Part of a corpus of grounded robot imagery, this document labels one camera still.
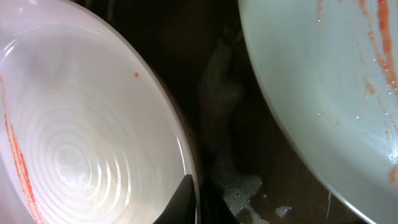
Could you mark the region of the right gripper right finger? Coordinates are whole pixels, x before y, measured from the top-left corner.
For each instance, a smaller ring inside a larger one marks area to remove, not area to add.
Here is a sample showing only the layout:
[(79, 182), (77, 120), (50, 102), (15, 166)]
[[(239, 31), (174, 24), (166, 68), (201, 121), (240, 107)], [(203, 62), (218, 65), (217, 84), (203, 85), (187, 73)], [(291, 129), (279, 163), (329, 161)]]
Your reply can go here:
[(239, 224), (221, 193), (221, 189), (212, 180), (203, 181), (200, 189), (202, 224)]

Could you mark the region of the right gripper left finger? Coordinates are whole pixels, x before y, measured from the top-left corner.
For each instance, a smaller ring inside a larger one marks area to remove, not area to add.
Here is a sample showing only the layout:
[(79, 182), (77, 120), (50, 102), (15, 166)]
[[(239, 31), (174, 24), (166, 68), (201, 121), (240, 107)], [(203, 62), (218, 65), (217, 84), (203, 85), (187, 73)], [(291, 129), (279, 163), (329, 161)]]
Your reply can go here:
[(195, 224), (195, 220), (195, 188), (192, 175), (187, 174), (154, 224)]

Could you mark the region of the pinkish white plate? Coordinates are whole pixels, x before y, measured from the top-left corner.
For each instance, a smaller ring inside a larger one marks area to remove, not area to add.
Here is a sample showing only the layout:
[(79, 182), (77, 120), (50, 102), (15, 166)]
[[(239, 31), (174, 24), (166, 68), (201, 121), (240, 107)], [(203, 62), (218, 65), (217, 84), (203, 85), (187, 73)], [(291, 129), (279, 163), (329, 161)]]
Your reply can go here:
[(196, 170), (159, 80), (71, 1), (1, 2), (1, 222), (156, 223)]

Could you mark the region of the pale grey-green plate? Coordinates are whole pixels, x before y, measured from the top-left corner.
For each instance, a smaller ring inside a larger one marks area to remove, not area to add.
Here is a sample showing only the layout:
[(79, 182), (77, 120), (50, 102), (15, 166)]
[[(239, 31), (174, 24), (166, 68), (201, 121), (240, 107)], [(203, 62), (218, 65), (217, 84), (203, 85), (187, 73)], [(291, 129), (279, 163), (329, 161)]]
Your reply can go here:
[(368, 223), (397, 222), (397, 1), (242, 0), (262, 94), (314, 176)]

